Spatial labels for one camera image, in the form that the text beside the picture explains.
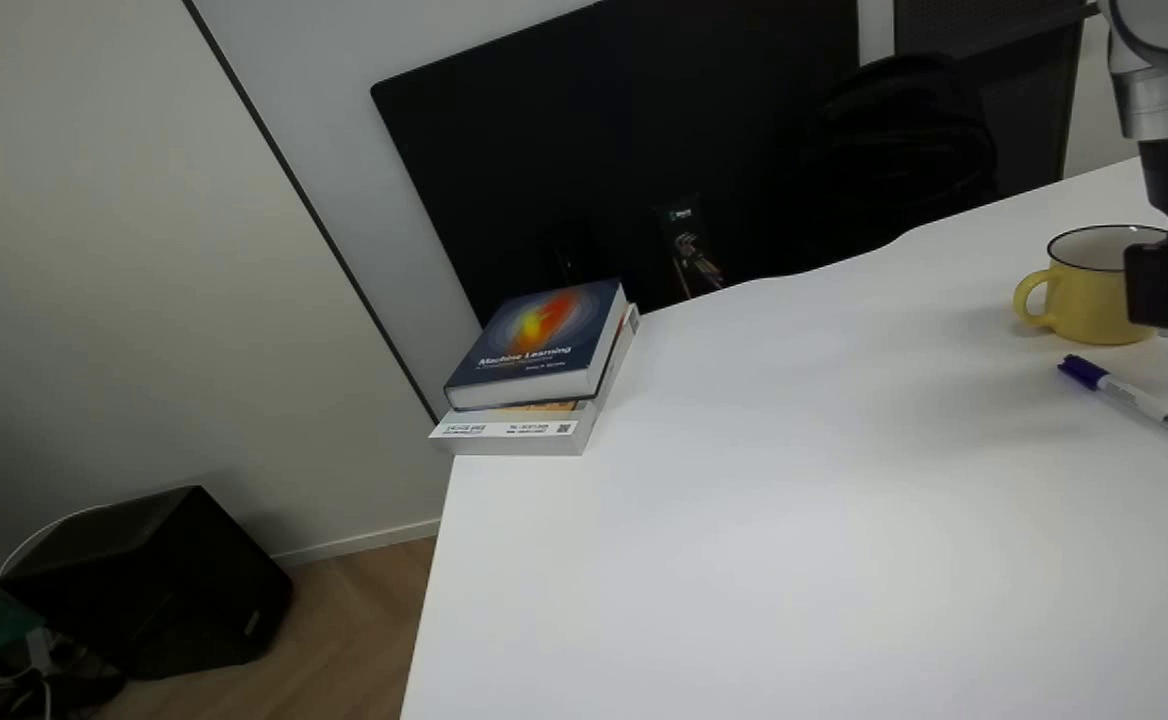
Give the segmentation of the blue book orange cover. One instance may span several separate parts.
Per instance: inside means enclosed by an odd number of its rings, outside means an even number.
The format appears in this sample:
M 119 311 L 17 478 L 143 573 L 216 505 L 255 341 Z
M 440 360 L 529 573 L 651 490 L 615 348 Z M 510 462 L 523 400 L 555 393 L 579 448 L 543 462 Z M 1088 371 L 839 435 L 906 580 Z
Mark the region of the blue book orange cover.
M 591 397 L 629 311 L 620 280 L 505 300 L 444 383 L 453 410 Z

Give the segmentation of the yellow enamel cup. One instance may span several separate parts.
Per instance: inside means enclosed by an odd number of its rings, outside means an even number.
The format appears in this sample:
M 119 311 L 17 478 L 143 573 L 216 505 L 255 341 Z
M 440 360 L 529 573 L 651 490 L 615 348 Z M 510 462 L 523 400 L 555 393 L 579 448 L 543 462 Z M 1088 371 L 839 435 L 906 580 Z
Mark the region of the yellow enamel cup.
M 1049 263 L 1026 272 L 1011 309 L 1023 323 L 1088 348 L 1123 348 L 1146 341 L 1129 320 L 1123 252 L 1155 243 L 1146 224 L 1085 224 L 1049 239 Z

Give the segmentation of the black office chair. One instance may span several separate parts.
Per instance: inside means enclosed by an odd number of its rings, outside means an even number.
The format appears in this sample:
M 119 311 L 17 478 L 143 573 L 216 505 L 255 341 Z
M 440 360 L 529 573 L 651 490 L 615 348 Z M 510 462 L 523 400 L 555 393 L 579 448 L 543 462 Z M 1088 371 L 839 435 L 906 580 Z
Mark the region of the black office chair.
M 990 195 L 996 138 L 963 67 L 886 57 L 850 73 L 787 141 L 775 248 L 816 268 Z

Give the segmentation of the white book underneath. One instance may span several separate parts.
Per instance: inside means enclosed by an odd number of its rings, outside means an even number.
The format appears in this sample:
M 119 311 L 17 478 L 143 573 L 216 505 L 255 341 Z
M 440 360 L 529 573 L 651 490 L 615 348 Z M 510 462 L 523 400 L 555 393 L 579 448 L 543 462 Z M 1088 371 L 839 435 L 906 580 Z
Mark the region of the white book underneath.
M 583 400 L 543 400 L 449 412 L 428 440 L 453 456 L 579 456 L 608 404 L 612 381 L 629 360 L 629 345 L 641 329 L 641 309 L 629 309 L 601 371 L 601 389 Z

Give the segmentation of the black monitor panel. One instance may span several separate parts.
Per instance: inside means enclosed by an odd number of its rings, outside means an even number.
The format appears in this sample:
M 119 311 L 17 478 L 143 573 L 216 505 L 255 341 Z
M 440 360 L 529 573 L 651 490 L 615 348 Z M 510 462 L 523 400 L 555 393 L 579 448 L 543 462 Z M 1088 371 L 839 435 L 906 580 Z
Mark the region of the black monitor panel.
M 660 309 L 674 208 L 722 276 L 783 268 L 780 166 L 850 67 L 857 0 L 591 0 L 372 104 L 477 311 L 597 276 Z

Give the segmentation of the white marker blue cap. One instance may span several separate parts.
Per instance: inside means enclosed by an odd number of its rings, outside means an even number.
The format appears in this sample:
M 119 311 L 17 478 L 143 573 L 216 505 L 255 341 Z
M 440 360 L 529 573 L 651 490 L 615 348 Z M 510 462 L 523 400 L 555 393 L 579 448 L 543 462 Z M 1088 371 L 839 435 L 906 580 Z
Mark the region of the white marker blue cap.
M 1143 423 L 1168 434 L 1168 404 L 1160 404 L 1155 397 L 1123 383 L 1120 377 L 1111 377 L 1108 367 L 1085 360 L 1085 355 L 1064 355 L 1054 365 L 1061 377 L 1067 377 L 1071 383 L 1088 389 L 1093 397 L 1105 397 L 1111 410 L 1139 417 Z

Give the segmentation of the black box on floor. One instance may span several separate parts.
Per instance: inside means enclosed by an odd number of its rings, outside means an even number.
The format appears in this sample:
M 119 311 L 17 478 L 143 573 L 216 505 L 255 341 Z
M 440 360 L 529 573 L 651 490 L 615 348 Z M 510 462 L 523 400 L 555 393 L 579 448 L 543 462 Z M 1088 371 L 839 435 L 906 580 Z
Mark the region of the black box on floor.
M 255 659 L 292 609 L 292 575 L 206 490 L 71 518 L 0 590 L 130 680 Z

